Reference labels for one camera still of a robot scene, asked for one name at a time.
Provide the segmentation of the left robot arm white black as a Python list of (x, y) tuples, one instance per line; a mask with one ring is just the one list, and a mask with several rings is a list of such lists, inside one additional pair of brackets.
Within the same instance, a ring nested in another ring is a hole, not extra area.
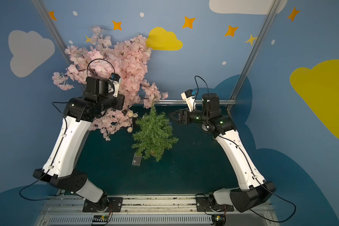
[(82, 98), (68, 101), (60, 134), (52, 153), (43, 168), (36, 169), (33, 176), (53, 187), (76, 193), (85, 199), (84, 212), (110, 212), (107, 194), (89, 179), (84, 172), (75, 170), (83, 139), (95, 119), (109, 109), (122, 110), (125, 96), (119, 94), (120, 76), (87, 77)]

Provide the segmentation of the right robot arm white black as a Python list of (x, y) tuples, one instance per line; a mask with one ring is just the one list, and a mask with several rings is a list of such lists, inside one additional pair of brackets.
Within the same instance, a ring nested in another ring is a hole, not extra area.
[(202, 109), (196, 107), (196, 92), (189, 89), (181, 94), (188, 106), (170, 114), (180, 125), (197, 123), (213, 135), (223, 148), (235, 172), (238, 188), (219, 189), (212, 193), (217, 205), (232, 205), (237, 211), (245, 212), (265, 203), (276, 191), (271, 181), (266, 181), (252, 162), (243, 146), (239, 132), (228, 115), (223, 115), (219, 97), (215, 93), (202, 96)]

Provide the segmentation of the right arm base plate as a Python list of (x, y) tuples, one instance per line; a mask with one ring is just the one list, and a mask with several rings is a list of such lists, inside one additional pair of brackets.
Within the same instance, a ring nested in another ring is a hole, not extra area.
[(232, 205), (218, 204), (212, 196), (196, 196), (195, 201), (198, 212), (234, 212)]

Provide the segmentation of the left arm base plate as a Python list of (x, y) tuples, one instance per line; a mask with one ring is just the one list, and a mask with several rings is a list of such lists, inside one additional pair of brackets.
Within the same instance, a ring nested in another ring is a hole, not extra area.
[(82, 211), (84, 213), (109, 213), (120, 212), (123, 198), (121, 197), (103, 197), (98, 202), (85, 200)]

